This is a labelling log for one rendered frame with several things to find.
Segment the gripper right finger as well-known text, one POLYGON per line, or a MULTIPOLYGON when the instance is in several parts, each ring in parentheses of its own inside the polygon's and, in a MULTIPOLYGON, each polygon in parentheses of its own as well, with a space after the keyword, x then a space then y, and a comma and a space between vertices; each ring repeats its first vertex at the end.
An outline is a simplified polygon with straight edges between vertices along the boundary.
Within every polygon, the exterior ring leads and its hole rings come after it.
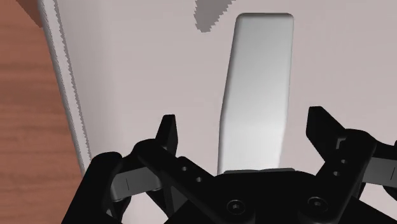
POLYGON ((302 193, 300 224, 397 224, 359 199, 365 171, 378 149, 376 139, 344 128, 321 106, 309 108, 306 136, 324 164, 302 193))

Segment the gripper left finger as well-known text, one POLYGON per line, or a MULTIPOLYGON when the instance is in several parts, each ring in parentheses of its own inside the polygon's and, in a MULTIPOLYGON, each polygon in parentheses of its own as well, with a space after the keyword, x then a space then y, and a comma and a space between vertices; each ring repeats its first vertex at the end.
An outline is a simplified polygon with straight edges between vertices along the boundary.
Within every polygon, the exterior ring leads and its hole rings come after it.
POLYGON ((95 156, 61 224, 123 224, 132 196, 146 193, 167 215, 164 224, 245 224, 246 204, 218 178, 186 157, 176 157, 176 117, 165 115, 154 139, 126 157, 95 156))

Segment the white table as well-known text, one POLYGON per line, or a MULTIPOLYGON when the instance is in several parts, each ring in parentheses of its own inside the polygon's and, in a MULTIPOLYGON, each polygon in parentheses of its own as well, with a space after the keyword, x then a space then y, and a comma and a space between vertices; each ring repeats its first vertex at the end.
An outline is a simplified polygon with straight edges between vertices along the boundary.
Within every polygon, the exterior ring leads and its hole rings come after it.
POLYGON ((241 13, 294 19, 288 122, 272 167, 315 173, 309 106, 397 140, 397 0, 38 0, 81 171, 128 154, 175 114, 178 153, 211 174, 232 36, 241 13))

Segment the white flat oblong object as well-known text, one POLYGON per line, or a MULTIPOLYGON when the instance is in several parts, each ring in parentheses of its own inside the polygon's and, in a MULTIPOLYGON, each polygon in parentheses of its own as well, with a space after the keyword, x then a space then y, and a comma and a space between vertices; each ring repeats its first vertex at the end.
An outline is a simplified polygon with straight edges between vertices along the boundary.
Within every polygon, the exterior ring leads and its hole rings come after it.
POLYGON ((294 18, 236 18, 219 121, 218 174, 277 168, 288 117, 294 18))

